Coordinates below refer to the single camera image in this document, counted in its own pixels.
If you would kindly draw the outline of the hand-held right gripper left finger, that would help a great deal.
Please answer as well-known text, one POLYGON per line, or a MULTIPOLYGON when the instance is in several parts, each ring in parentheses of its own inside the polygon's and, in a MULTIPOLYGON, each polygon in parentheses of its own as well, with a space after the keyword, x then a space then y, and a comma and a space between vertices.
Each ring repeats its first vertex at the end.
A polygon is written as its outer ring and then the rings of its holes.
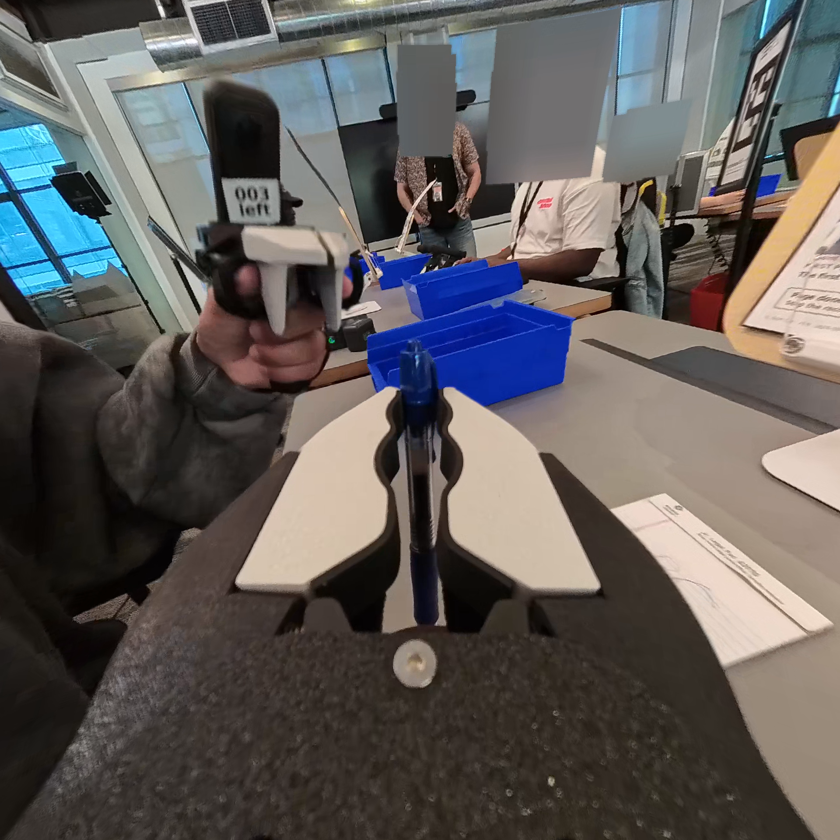
POLYGON ((283 482, 234 592, 304 606, 332 599, 353 630, 381 632, 401 566, 392 483, 402 433, 400 393, 386 387, 283 456, 283 482))

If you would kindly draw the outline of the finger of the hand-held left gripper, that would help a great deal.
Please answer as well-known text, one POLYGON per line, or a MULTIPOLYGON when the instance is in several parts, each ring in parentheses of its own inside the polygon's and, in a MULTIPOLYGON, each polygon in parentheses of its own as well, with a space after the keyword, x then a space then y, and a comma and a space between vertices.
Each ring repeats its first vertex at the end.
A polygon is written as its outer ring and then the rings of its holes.
POLYGON ((309 229, 245 226, 241 233, 247 261, 259 272, 259 295, 272 332, 287 330, 289 312, 303 303, 322 306, 319 238, 309 229))
POLYGON ((328 331, 339 330, 345 304, 351 299, 351 277, 347 275, 350 251, 342 234, 321 233, 325 264, 320 268, 320 302, 328 331))

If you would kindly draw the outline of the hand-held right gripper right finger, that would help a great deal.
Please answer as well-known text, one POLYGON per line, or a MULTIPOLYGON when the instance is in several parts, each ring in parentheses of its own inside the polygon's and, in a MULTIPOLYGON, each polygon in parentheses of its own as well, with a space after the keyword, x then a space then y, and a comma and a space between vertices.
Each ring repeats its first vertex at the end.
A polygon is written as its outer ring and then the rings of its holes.
POLYGON ((436 553, 447 630, 477 634, 499 603, 589 598, 602 584, 546 458, 454 387, 439 397, 444 488, 436 553))

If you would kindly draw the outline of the blue pen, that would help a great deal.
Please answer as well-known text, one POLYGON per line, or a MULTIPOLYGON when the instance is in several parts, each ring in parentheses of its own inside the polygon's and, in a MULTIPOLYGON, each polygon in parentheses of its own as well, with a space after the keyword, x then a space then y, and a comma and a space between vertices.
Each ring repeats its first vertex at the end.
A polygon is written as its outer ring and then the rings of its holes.
POLYGON ((399 372, 413 614, 417 625, 431 627, 439 616, 434 508, 438 384, 435 362, 420 340, 409 340, 400 353, 399 372))

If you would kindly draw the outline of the white lined notepad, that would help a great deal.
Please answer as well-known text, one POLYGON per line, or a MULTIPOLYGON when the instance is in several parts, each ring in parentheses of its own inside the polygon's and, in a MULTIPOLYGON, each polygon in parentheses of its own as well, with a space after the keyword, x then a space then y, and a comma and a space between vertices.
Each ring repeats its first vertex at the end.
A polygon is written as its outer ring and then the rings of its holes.
POLYGON ((724 669, 833 630, 833 622, 674 498, 612 509, 682 595, 724 669))

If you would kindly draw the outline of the person's left forearm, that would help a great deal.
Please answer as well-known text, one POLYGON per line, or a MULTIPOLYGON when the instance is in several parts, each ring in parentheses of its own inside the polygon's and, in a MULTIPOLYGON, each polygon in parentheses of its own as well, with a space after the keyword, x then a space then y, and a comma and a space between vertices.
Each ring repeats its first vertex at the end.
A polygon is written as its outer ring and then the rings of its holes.
POLYGON ((129 377, 54 333, 2 323, 2 531, 103 516, 106 499, 207 525, 269 466, 290 398, 236 385, 196 336, 156 340, 129 377))

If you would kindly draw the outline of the person's left hand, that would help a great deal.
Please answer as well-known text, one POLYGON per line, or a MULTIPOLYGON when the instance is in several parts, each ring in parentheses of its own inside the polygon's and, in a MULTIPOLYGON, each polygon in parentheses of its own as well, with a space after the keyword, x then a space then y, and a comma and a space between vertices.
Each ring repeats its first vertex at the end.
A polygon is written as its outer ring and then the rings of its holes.
POLYGON ((328 360, 320 307, 300 301, 287 310, 286 328, 275 333, 265 320, 247 320, 224 310, 206 290, 194 332, 202 356, 236 385, 252 391, 291 388, 316 379, 328 360))

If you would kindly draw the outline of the white document stand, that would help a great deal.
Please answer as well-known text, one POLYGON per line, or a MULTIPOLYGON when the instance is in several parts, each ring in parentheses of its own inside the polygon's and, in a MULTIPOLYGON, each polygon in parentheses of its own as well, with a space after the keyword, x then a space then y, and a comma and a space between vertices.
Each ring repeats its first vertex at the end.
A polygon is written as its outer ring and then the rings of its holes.
POLYGON ((295 136, 294 132, 285 125, 285 131, 287 132, 290 141, 294 148, 297 150, 301 158, 305 161, 311 172, 316 176, 318 181, 322 184, 324 189, 326 190, 327 194, 330 195, 333 202, 335 203, 336 207, 338 208, 339 215, 341 216, 342 220, 344 221, 346 227, 349 229, 355 244, 357 245, 357 250, 360 252, 360 256, 364 264, 366 265, 366 272, 364 273, 364 285, 368 287, 371 284, 379 284, 382 278, 382 268, 378 266, 375 259, 373 258, 372 252, 369 250, 367 244, 363 241, 360 233, 357 231, 356 227, 350 220, 350 216, 347 214, 346 210, 344 209, 341 201, 335 191, 332 189, 331 185, 325 178, 325 176, 320 172, 319 168, 313 163, 312 159, 306 153, 306 151, 302 148, 300 142, 298 141, 297 137, 295 136))
POLYGON ((839 375, 837 380, 825 379, 812 372, 780 364, 771 339, 743 326, 753 306, 808 234, 835 191, 839 191, 838 129, 834 130, 826 142, 801 186, 787 203, 773 231, 731 293, 723 312, 723 331, 732 348, 745 358, 838 384, 839 375))

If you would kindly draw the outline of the black battery charger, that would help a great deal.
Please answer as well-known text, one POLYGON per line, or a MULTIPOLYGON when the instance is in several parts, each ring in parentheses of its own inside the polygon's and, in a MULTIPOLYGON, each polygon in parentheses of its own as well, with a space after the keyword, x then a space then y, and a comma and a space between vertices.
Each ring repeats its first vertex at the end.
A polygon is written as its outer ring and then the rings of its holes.
POLYGON ((368 338, 375 332, 373 320, 367 314, 344 318, 337 330, 327 330, 328 350, 331 352, 348 350, 352 353, 365 353, 368 338))

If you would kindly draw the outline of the ceiling vent grille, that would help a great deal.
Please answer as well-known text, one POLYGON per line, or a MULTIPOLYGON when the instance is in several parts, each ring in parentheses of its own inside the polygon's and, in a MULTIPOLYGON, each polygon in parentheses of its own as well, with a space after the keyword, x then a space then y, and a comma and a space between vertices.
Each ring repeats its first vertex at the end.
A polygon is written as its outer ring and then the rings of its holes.
POLYGON ((182 5, 203 55, 279 42, 267 1, 184 1, 182 5))

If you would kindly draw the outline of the dark grey desk mat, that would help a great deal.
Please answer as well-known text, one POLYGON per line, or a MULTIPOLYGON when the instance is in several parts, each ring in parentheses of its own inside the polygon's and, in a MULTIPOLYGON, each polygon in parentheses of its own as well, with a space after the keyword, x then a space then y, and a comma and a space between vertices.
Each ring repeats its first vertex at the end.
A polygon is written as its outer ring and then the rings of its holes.
POLYGON ((839 429, 839 385, 705 346, 645 359, 597 339, 583 343, 814 434, 839 429))

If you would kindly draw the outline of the red plastic bin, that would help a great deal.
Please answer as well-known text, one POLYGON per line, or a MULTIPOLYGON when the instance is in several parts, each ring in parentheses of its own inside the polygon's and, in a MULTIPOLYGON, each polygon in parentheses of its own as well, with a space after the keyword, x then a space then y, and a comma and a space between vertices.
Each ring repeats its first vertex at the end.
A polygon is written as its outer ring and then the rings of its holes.
POLYGON ((693 328, 719 332, 726 303, 729 280, 727 272, 703 277, 689 294, 689 325, 693 328))

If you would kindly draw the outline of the printed instruction sheet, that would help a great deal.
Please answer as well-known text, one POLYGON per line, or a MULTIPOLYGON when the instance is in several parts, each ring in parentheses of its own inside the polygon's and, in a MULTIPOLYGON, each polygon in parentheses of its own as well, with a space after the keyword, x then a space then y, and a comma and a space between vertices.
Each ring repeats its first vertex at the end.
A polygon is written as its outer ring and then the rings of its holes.
POLYGON ((780 364, 839 375, 839 191, 772 279, 743 326, 771 339, 780 364))

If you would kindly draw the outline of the black white tag board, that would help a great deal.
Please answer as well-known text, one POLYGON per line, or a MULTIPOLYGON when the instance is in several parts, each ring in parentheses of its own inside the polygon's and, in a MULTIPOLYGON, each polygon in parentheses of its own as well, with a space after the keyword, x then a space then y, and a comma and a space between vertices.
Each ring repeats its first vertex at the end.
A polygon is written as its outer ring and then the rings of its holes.
POLYGON ((753 48, 715 195, 746 190, 760 175, 784 68, 806 2, 791 2, 753 48))

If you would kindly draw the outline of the silver ventilation duct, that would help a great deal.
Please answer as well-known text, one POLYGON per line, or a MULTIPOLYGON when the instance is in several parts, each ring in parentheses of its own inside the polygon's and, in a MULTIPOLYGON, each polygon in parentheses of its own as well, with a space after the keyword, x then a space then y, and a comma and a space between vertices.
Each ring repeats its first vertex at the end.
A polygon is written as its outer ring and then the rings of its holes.
POLYGON ((277 44, 240 47, 203 55, 186 12, 139 23, 143 45, 159 70, 268 60, 306 51, 329 56, 365 39, 423 35, 446 28, 454 35, 499 25, 600 12, 634 2, 596 1, 311 1, 268 2, 277 44))

